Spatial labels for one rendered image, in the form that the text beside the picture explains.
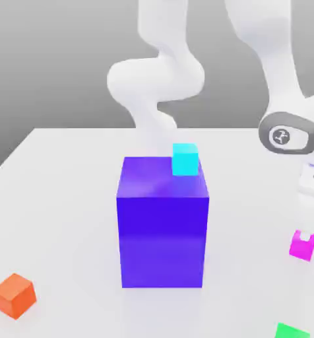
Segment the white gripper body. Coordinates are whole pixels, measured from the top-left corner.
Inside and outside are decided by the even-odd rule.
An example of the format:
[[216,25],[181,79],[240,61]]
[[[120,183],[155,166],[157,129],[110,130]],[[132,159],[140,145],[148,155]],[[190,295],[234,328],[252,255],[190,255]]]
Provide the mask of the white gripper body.
[[299,177],[299,191],[314,196],[314,165],[304,164]]

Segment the small magenta cube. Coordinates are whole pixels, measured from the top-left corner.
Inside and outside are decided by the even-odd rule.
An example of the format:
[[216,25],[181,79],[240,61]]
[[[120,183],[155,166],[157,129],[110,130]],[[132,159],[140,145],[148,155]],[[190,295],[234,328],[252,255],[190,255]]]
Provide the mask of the small magenta cube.
[[296,230],[292,237],[289,254],[296,258],[311,261],[314,252],[314,234],[311,234],[308,240],[301,238],[301,231]]

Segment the small green cube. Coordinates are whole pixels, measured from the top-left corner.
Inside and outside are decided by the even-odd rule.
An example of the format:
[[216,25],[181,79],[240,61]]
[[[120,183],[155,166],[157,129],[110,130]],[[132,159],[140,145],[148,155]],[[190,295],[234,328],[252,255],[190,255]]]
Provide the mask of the small green cube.
[[310,338],[310,333],[279,323],[274,338]]

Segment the small cyan cube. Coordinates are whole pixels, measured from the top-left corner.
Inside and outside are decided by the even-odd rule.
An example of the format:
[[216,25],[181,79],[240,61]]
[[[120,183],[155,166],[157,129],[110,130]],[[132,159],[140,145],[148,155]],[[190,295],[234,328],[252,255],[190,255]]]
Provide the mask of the small cyan cube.
[[196,176],[199,173],[199,152],[194,143],[174,143],[172,174],[174,176]]

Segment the small orange cube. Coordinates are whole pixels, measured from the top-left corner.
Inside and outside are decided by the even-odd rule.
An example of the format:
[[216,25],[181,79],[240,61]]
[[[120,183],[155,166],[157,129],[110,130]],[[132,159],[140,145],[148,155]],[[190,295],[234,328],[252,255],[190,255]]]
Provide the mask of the small orange cube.
[[0,283],[0,311],[17,320],[36,303],[32,281],[13,273]]

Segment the large purple box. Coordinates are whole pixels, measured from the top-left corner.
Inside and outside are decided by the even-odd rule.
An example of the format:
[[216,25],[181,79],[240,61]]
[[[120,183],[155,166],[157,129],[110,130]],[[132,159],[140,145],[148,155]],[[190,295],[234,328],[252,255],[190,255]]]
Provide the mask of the large purple box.
[[116,203],[124,288],[202,287],[209,210],[202,170],[175,176],[170,157],[126,157]]

